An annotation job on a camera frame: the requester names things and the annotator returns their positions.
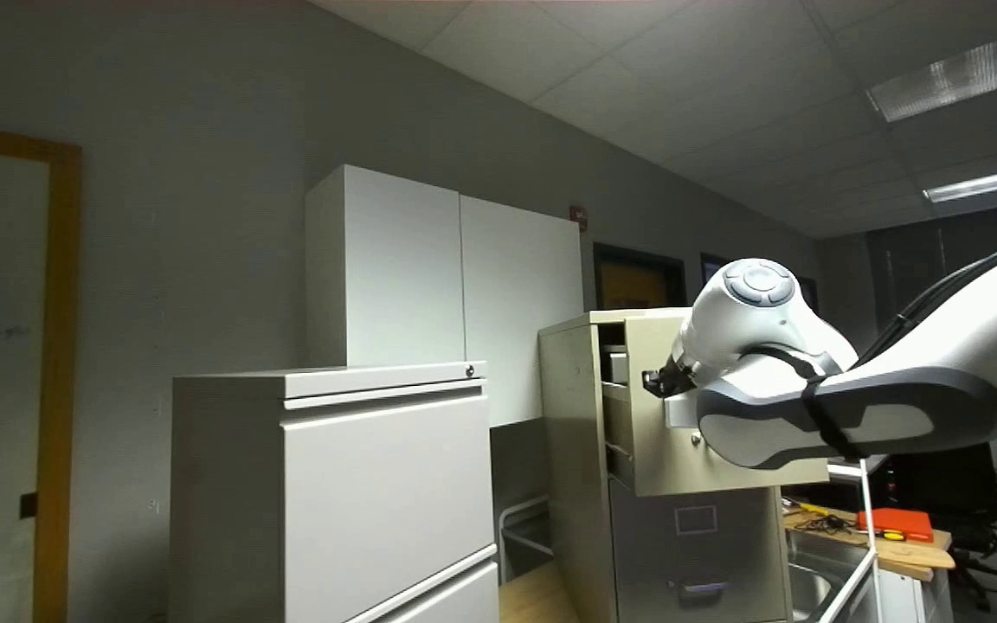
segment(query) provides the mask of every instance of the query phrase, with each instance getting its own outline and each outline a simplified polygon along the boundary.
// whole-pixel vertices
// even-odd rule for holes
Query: tall white cabinet
[[[312,364],[488,361],[488,422],[540,417],[537,332],[578,313],[578,226],[340,165],[303,199]]]

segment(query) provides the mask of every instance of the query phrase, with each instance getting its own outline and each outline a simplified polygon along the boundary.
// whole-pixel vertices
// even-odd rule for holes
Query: fluorescent light
[[[978,197],[978,192],[997,192],[997,173],[992,177],[973,177],[973,178],[945,182],[945,186],[929,186],[921,192],[932,205],[964,199],[964,197]]]
[[[874,84],[864,95],[893,123],[997,90],[997,41]]]

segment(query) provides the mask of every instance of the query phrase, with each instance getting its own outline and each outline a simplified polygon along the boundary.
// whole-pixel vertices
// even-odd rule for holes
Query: white filing cabinet
[[[540,417],[537,332],[578,313],[578,226],[361,165],[308,189],[312,364],[486,361],[492,426]]]
[[[481,364],[175,379],[172,623],[499,623]]]

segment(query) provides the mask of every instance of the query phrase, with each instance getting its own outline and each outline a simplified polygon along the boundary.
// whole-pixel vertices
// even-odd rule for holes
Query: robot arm
[[[937,280],[861,361],[790,268],[736,260],[708,276],[654,395],[745,468],[797,456],[929,454],[997,437],[997,253]]]

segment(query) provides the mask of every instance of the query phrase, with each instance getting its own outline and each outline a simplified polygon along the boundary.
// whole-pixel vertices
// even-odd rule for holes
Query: beige filing cabinet
[[[588,311],[540,332],[558,568],[586,623],[786,619],[780,485],[823,460],[745,470],[698,430],[664,430],[641,388],[685,308]]]
[[[488,364],[488,422],[540,417],[537,332],[586,311],[578,226],[340,165],[303,197],[308,364]]]

